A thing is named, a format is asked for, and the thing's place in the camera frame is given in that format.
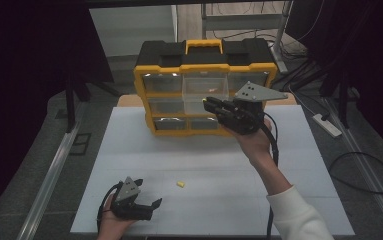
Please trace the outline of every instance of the white cable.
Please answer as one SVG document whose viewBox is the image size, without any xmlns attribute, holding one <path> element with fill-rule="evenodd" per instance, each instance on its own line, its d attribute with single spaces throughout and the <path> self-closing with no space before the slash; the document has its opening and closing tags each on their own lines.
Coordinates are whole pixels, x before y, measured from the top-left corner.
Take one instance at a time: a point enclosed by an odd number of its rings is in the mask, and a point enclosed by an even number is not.
<svg viewBox="0 0 383 240">
<path fill-rule="evenodd" d="M 321 7 L 319 8 L 318 16 L 316 17 L 316 20 L 315 20 L 315 22 L 313 23 L 312 27 L 309 29 L 309 31 L 307 31 L 307 33 L 304 34 L 303 36 L 299 37 L 298 39 L 296 39 L 296 40 L 294 40 L 293 42 L 290 42 L 290 43 L 288 43 L 288 44 L 286 44 L 286 45 L 284 45 L 284 46 L 288 46 L 288 45 L 290 45 L 290 44 L 292 44 L 292 43 L 295 43 L 295 42 L 300 41 L 301 39 L 305 38 L 305 37 L 306 37 L 306 36 L 313 30 L 313 28 L 316 26 L 316 23 L 317 23 L 318 20 L 319 20 L 319 16 L 321 15 L 321 12 L 322 12 L 324 3 L 325 3 L 325 0 L 322 0 L 322 4 L 321 4 Z"/>
</svg>

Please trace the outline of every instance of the floor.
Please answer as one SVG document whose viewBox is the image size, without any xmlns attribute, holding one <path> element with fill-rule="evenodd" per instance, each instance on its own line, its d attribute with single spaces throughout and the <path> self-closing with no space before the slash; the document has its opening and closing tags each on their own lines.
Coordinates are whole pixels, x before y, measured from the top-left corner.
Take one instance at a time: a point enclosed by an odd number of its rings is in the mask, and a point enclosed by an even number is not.
<svg viewBox="0 0 383 240">
<path fill-rule="evenodd" d="M 230 14 L 238 12 L 259 12 L 259 3 L 242 4 L 213 4 L 213 14 Z M 280 2 L 265 3 L 263 11 L 280 11 Z M 179 19 L 179 40 L 200 38 L 201 28 L 198 14 L 199 5 L 178 6 Z M 228 36 L 236 32 L 216 32 L 216 36 Z M 302 45 L 294 40 L 284 38 L 284 45 L 288 51 L 304 53 Z M 110 58 L 110 66 L 115 82 L 108 83 L 110 87 L 122 93 L 135 93 L 131 69 L 134 65 L 135 56 L 119 56 Z M 286 64 L 290 70 L 297 68 L 302 60 L 287 60 Z M 279 80 L 274 89 L 280 89 L 287 79 Z M 324 158 L 326 166 L 330 166 L 336 157 L 349 151 L 342 138 L 331 138 L 312 119 L 313 112 L 324 112 L 324 108 L 314 100 L 322 102 L 319 97 L 318 88 L 322 80 L 315 81 L 299 90 L 296 95 L 307 108 L 305 113 L 308 123 L 312 129 L 316 143 Z M 98 154 L 105 127 L 110 118 L 111 109 L 116 106 L 118 97 L 115 97 L 94 85 L 88 85 L 92 98 L 88 103 L 79 134 L 90 134 L 88 148 L 83 155 L 71 154 L 66 159 L 63 170 L 60 174 L 54 192 L 49 200 L 42 220 L 37 228 L 34 239 L 95 239 L 95 235 L 70 234 L 70 227 L 73 223 L 75 213 L 78 209 L 82 194 L 85 190 L 88 177 L 91 173 L 93 163 Z M 355 102 L 348 105 L 348 121 L 350 130 L 357 140 L 362 151 L 377 156 L 383 161 L 383 140 L 364 120 L 358 111 Z M 25 221 L 29 209 L 35 199 L 41 182 L 51 165 L 54 155 L 66 130 L 65 118 L 65 95 L 60 93 L 51 98 L 48 102 L 48 114 L 41 131 L 36 137 L 34 144 L 24 159 L 22 166 L 0 198 L 0 239 L 15 239 Z M 74 147 L 71 153 L 81 152 L 84 149 Z M 383 178 L 381 166 L 374 165 L 378 175 Z M 347 181 L 351 181 L 362 187 L 366 183 L 355 166 L 354 161 L 337 164 L 334 174 Z M 378 205 L 377 197 L 372 194 L 362 193 L 334 180 L 335 187 L 343 202 L 349 220 L 356 233 L 355 236 L 342 237 L 340 239 L 356 240 L 377 240 L 383 239 L 383 212 Z"/>
</svg>

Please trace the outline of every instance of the gray floor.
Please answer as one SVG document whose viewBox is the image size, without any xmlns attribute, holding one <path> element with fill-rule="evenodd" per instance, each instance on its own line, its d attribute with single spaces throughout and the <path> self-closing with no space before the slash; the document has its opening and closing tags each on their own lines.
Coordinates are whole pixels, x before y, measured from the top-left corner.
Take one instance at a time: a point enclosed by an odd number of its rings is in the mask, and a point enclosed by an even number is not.
<svg viewBox="0 0 383 240">
<path fill-rule="evenodd" d="M 240 11 L 244 12 L 250 8 L 250 5 L 241 4 Z M 196 20 L 193 17 L 199 10 L 199 6 L 182 6 L 178 9 L 183 20 Z M 229 9 L 227 5 L 220 5 L 223 13 Z M 179 22 L 180 38 L 198 38 L 201 33 L 198 24 L 190 24 L 188 27 L 183 22 Z M 303 51 L 304 48 L 299 44 L 290 44 L 294 46 L 291 50 Z M 115 78 L 115 83 L 109 84 L 112 88 L 123 93 L 134 93 L 133 78 L 131 69 L 134 65 L 134 56 L 123 56 L 110 58 L 110 64 Z M 301 61 L 287 62 L 290 69 L 297 67 Z M 275 88 L 281 87 L 283 82 L 275 85 Z M 317 89 L 321 81 L 312 84 L 300 90 L 301 93 L 312 96 L 319 100 Z M 51 196 L 50 202 L 45 210 L 45 214 L 37 229 L 35 239 L 95 239 L 95 235 L 70 234 L 70 227 L 73 223 L 76 211 L 79 207 L 82 194 L 85 190 L 89 175 L 91 173 L 95 158 L 110 117 L 111 110 L 116 106 L 118 98 L 95 87 L 88 86 L 92 98 L 85 113 L 84 121 L 79 129 L 80 134 L 91 134 L 90 144 L 83 156 L 70 155 L 61 172 L 60 178 Z M 299 96 L 301 100 L 312 111 L 322 111 L 318 104 L 312 100 Z M 42 126 L 41 131 L 31 146 L 29 153 L 23 161 L 19 171 L 14 176 L 10 185 L 0 198 L 0 239 L 15 239 L 26 218 L 27 213 L 35 199 L 36 193 L 45 177 L 48 167 L 53 160 L 57 148 L 64 136 L 67 124 L 63 118 L 65 111 L 64 93 L 60 93 L 48 102 L 48 115 Z M 322 130 L 312 119 L 310 111 L 305 109 L 308 123 L 312 129 L 313 135 L 324 158 L 326 166 L 340 154 L 348 151 L 343 139 L 333 139 L 324 130 Z M 383 160 L 383 140 L 366 122 L 361 113 L 357 110 L 355 102 L 349 103 L 348 120 L 350 129 L 362 150 L 371 153 Z M 83 149 L 73 148 L 71 152 L 80 152 Z M 376 168 L 381 177 L 383 171 Z M 345 178 L 354 183 L 365 185 L 365 182 L 353 164 L 353 161 L 345 161 L 337 166 L 334 173 L 341 178 Z M 371 194 L 361 193 L 334 181 L 335 187 L 345 207 L 347 216 L 356 232 L 356 236 L 344 237 L 343 239 L 364 239 L 376 240 L 383 239 L 383 213 Z"/>
</svg>

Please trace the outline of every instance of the black curtain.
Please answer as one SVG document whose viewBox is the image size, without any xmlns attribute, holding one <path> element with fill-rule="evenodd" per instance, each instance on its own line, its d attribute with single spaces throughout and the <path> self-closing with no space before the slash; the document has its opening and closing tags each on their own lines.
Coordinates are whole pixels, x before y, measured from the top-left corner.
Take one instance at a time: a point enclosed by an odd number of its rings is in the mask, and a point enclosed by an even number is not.
<svg viewBox="0 0 383 240">
<path fill-rule="evenodd" d="M 113 81 L 87 6 L 0 1 L 0 195 L 67 73 Z"/>
<path fill-rule="evenodd" d="M 347 61 L 358 107 L 383 138 L 383 1 L 380 1 Z"/>
</svg>

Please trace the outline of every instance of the yellow storage box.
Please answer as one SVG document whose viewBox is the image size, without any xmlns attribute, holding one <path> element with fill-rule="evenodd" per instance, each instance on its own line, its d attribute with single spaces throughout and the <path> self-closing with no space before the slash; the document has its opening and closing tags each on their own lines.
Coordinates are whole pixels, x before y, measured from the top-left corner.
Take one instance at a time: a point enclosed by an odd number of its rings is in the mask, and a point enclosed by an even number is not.
<svg viewBox="0 0 383 240">
<path fill-rule="evenodd" d="M 135 88 L 155 135 L 228 135 L 202 99 L 232 99 L 247 82 L 271 87 L 277 67 L 267 42 L 187 40 L 144 42 L 134 69 Z"/>
</svg>

